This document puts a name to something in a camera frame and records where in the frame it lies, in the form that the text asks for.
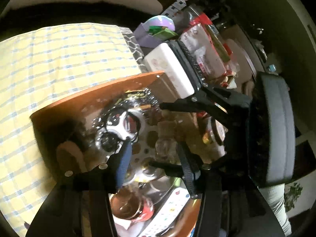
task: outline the yellow tablecloth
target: yellow tablecloth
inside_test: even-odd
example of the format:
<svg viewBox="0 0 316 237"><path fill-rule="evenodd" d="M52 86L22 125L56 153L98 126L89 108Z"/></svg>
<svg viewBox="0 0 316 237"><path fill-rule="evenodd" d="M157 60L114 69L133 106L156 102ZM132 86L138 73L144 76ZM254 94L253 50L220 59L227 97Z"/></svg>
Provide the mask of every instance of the yellow tablecloth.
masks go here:
<svg viewBox="0 0 316 237"><path fill-rule="evenodd" d="M25 236L24 222L32 222L55 185L30 115L75 92L139 73L113 25L45 27L0 42L0 210L18 235Z"/></svg>

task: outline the screw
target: screw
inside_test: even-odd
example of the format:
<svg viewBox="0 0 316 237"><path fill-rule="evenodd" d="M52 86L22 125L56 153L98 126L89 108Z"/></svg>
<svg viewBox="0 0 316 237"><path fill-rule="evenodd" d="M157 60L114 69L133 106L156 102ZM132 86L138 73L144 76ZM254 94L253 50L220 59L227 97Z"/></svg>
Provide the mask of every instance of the screw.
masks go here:
<svg viewBox="0 0 316 237"><path fill-rule="evenodd" d="M203 168L204 170L210 170L210 169L211 169L211 165L210 165L210 164L203 164L203 165L202 165L202 168Z"/></svg>
<svg viewBox="0 0 316 237"><path fill-rule="evenodd" d="M71 170L65 172L65 177L70 177L72 176L73 172Z"/></svg>
<svg viewBox="0 0 316 237"><path fill-rule="evenodd" d="M101 163L99 169L107 169L107 163Z"/></svg>

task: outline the wall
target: wall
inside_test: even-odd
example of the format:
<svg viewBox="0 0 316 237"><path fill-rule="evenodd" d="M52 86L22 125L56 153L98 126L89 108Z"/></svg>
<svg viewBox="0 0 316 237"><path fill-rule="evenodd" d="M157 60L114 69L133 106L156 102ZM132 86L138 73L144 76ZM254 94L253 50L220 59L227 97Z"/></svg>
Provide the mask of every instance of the wall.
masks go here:
<svg viewBox="0 0 316 237"><path fill-rule="evenodd" d="M249 21L260 25L284 65L294 111L316 132L316 26L300 0L236 0Z"/></svg>
<svg viewBox="0 0 316 237"><path fill-rule="evenodd" d="M294 116L294 121L302 135L296 139L296 145L308 140L309 144L316 156L316 134L309 130L307 125L304 124L298 117ZM316 171L296 181L302 187L302 193L297 199L295 208L291 209L287 215L293 217L311 208L316 199Z"/></svg>

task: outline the purple container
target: purple container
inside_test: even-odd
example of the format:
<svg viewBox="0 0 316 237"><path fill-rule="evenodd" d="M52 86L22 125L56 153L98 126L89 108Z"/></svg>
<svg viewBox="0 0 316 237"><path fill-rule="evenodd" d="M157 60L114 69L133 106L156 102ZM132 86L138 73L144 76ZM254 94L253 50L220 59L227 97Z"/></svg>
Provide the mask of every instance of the purple container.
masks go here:
<svg viewBox="0 0 316 237"><path fill-rule="evenodd" d="M156 48L162 43L162 40L149 35L143 25L141 23L133 33L138 44L142 47Z"/></svg>

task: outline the cluttered table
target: cluttered table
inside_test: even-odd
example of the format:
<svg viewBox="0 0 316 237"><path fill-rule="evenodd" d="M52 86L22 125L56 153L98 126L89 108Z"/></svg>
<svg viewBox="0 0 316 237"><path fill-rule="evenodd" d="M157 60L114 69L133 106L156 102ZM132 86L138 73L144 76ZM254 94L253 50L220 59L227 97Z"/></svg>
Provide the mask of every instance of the cluttered table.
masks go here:
<svg viewBox="0 0 316 237"><path fill-rule="evenodd" d="M52 147L64 173L89 172L108 163L112 155L119 153L124 140L131 141L132 157L123 187L110 195L120 236L193 233L200 200L190 198L181 178L167 176L151 163L179 165L176 144L180 141L185 141L203 163L209 164L226 153L223 141L227 129L211 115L170 112L161 110L159 104L193 96L202 86L213 83L248 95L254 86L256 70L238 41L223 39L205 14L196 15L192 8L183 13L187 15L179 19L156 16L134 31L140 47L151 49L143 64L152 73L122 80L118 89L114 82L99 86L90 91L88 100L79 94L32 116L36 127L54 107L74 110L75 123L68 118L68 125L62 126L71 132L65 141L56 141ZM73 108L69 104L75 100ZM56 128L42 132L46 130L53 131L50 136L57 135ZM69 156L76 158L79 167L70 167ZM83 204L83 234L90 236L87 197Z"/></svg>

